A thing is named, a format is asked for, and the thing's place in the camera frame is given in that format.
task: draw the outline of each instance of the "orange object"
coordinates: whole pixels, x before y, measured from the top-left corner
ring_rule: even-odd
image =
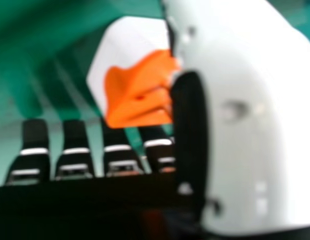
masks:
[[[171,123],[170,76],[178,69],[168,50],[156,50],[128,69],[111,67],[104,86],[108,125],[123,128]]]

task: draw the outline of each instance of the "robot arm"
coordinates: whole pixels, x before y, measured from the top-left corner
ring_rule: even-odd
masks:
[[[163,6],[182,68],[171,90],[177,177],[200,225],[310,239],[310,42],[265,0]]]

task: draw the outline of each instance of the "white casing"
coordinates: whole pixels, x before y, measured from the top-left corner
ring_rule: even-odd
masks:
[[[224,236],[310,226],[310,42],[265,0],[164,3],[174,55],[206,95],[205,197],[222,212],[206,205],[201,225]],[[228,103],[247,112],[229,121]]]
[[[109,25],[100,41],[86,79],[101,111],[106,114],[108,110],[104,82],[111,67],[128,69],[152,52],[167,49],[169,49],[168,31],[162,19],[125,16]]]

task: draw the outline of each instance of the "green background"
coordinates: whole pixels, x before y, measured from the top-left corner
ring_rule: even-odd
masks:
[[[310,0],[270,2],[310,39]],[[86,75],[106,27],[127,15],[162,18],[161,6],[158,0],[0,0],[0,185],[28,118],[48,123],[52,172],[62,152],[61,122],[84,120],[102,175],[101,114]],[[137,130],[126,132],[141,154]]]

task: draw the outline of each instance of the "green surface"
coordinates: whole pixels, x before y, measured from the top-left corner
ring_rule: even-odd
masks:
[[[310,0],[270,2],[310,39]],[[85,78],[104,30],[126,15],[161,18],[159,0],[0,0],[0,184],[27,118],[48,122],[53,170],[62,151],[61,121],[84,120],[102,175],[101,114]],[[126,132],[142,153],[137,130]]]

